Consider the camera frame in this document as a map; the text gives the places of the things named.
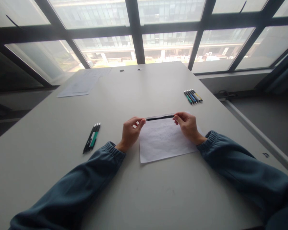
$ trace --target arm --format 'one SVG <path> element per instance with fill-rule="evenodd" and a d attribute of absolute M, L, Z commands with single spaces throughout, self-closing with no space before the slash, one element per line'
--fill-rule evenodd
<path fill-rule="evenodd" d="M 79 229 L 84 212 L 115 176 L 124 152 L 138 139 L 144 124 L 145 120 L 137 117 L 125 122 L 117 146 L 106 143 L 87 162 L 66 174 L 30 209 L 17 214 L 10 229 Z"/>
<path fill-rule="evenodd" d="M 264 221 L 288 207 L 288 176 L 255 159 L 233 140 L 210 131 L 198 146 L 205 161 L 260 208 Z"/>
<path fill-rule="evenodd" d="M 242 146 L 215 131 L 210 131 L 203 137 L 197 131 L 196 118 L 191 114 L 179 112 L 174 120 L 180 125 L 183 134 L 197 145 L 205 161 L 260 208 L 264 223 L 268 220 L 273 226 L 288 223 L 286 174 L 256 160 Z"/>

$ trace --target white table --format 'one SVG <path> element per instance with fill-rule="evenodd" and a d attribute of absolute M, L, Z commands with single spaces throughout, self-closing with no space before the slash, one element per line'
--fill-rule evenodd
<path fill-rule="evenodd" d="M 227 135 L 288 174 L 271 154 L 262 154 L 269 152 L 181 62 L 115 67 L 89 95 L 57 98 L 72 79 L 0 137 L 0 229 L 7 229 L 15 214 L 91 156 L 82 150 L 97 122 L 101 129 L 95 150 L 109 140 L 118 143 L 123 123 L 133 116 L 190 111 L 204 133 L 213 129 Z M 202 104 L 189 104 L 183 91 L 191 88 L 203 98 Z M 124 230 L 258 225 L 254 207 L 200 154 L 142 165 L 138 142 L 83 221 L 83 229 Z"/>

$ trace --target window frame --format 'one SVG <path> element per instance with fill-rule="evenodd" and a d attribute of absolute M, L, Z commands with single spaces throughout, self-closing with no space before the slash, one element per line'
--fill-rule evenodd
<path fill-rule="evenodd" d="M 142 35 L 197 31 L 188 64 L 188 69 L 191 71 L 203 32 L 205 30 L 255 27 L 253 33 L 247 39 L 228 70 L 209 73 L 195 73 L 195 75 L 198 76 L 217 73 L 252 71 L 258 69 L 273 69 L 275 65 L 288 54 L 287 49 L 269 67 L 236 70 L 243 57 L 252 47 L 253 43 L 256 41 L 265 27 L 288 25 L 288 17 L 273 17 L 279 7 L 283 4 L 284 0 L 268 0 L 264 8 L 259 12 L 222 14 L 212 14 L 216 0 L 206 0 L 200 21 L 158 23 L 142 26 L 140 24 L 138 1 L 125 0 L 130 26 L 94 27 L 81 29 L 66 29 L 50 2 L 45 0 L 35 0 L 35 2 L 44 13 L 50 24 L 21 27 L 0 27 L 0 52 L 11 61 L 13 61 L 16 65 L 18 65 L 21 69 L 26 71 L 35 80 L 41 83 L 44 88 L 56 88 L 58 86 L 51 85 L 42 76 L 35 72 L 29 65 L 22 61 L 16 54 L 11 52 L 5 46 L 5 44 L 65 40 L 75 55 L 78 57 L 82 65 L 86 69 L 89 69 L 91 67 L 86 61 L 80 49 L 75 44 L 74 39 L 131 35 L 137 63 L 145 64 Z M 288 58 L 286 57 L 282 62 L 288 62 Z"/>

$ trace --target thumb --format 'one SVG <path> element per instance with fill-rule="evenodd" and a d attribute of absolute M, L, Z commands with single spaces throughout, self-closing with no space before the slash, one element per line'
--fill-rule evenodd
<path fill-rule="evenodd" d="M 182 125 L 182 123 L 184 122 L 179 116 L 175 115 L 174 116 L 175 120 L 178 122 L 179 125 Z"/>
<path fill-rule="evenodd" d="M 138 126 L 136 127 L 136 129 L 141 131 L 141 129 L 145 123 L 146 123 L 145 119 L 141 120 L 140 123 L 138 124 Z"/>

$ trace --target papers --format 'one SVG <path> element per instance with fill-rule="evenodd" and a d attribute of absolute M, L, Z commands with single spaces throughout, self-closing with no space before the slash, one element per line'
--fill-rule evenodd
<path fill-rule="evenodd" d="M 77 73 L 78 76 L 62 91 L 57 97 L 79 96 L 90 93 L 99 77 L 109 74 L 112 68 L 98 68 L 83 70 Z"/>
<path fill-rule="evenodd" d="M 147 121 L 140 133 L 140 162 L 147 163 L 191 152 L 196 145 L 181 132 L 172 118 Z"/>

